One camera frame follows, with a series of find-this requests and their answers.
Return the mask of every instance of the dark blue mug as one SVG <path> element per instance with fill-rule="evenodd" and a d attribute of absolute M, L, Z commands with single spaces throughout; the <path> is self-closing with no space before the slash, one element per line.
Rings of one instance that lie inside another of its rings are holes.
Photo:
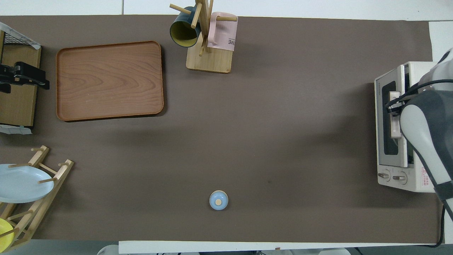
<path fill-rule="evenodd" d="M 181 12 L 176 17 L 170 27 L 170 36 L 177 45 L 188 48 L 196 44 L 201 33 L 201 27 L 199 22 L 197 22 L 194 29 L 190 26 L 195 15 L 196 7 L 189 6 L 184 9 L 189 10 L 190 14 Z"/>

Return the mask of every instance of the mug handle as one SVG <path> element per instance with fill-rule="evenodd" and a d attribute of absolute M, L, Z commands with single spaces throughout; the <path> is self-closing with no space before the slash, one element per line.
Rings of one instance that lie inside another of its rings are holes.
<path fill-rule="evenodd" d="M 209 25 L 209 34 L 207 36 L 208 42 L 211 42 L 214 45 L 217 44 L 217 42 L 215 41 L 215 34 L 216 34 L 216 23 L 217 23 L 218 16 L 219 16 L 218 13 L 216 13 L 215 15 L 211 15 L 211 23 Z"/>

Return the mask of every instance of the blue lid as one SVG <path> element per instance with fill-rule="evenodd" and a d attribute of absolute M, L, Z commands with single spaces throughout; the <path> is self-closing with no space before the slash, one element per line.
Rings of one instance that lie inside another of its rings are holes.
<path fill-rule="evenodd" d="M 209 204 L 215 210 L 223 210 L 228 205 L 228 196 L 223 191 L 214 191 L 209 197 Z"/>

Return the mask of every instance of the yellow plate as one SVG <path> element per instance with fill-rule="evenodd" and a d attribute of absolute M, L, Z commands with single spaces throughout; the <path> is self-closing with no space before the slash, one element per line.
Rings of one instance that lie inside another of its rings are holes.
<path fill-rule="evenodd" d="M 8 232 L 13 229 L 10 223 L 5 221 L 4 219 L 0 219 L 0 234 Z M 14 233 L 11 233 L 7 236 L 0 238 L 0 252 L 3 252 L 8 248 L 8 246 L 13 242 Z"/>

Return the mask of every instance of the black cable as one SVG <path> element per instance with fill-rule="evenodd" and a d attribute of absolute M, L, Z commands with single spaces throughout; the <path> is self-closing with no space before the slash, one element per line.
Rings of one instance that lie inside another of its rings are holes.
<path fill-rule="evenodd" d="M 363 255 L 363 253 L 359 250 L 358 247 L 354 247 L 354 249 L 356 249 L 360 253 L 360 255 Z"/>
<path fill-rule="evenodd" d="M 436 84 L 436 83 L 453 83 L 453 79 L 434 80 L 434 81 L 426 82 L 426 83 L 420 84 L 420 85 L 417 83 L 416 85 L 410 87 L 406 91 L 406 93 L 402 94 L 398 98 L 390 100 L 388 103 L 386 103 L 385 107 L 388 108 L 389 106 L 392 106 L 393 104 L 399 102 L 404 97 L 406 97 L 408 95 L 412 95 L 416 90 L 419 90 L 420 88 L 423 88 L 423 87 L 426 87 L 426 86 L 429 86 L 429 85 L 432 85 L 432 84 Z"/>
<path fill-rule="evenodd" d="M 442 216 L 440 218 L 440 237 L 439 241 L 435 245 L 421 245 L 422 247 L 436 248 L 442 244 L 443 233 L 444 233 L 444 224 L 445 224 L 445 206 L 442 206 Z"/>

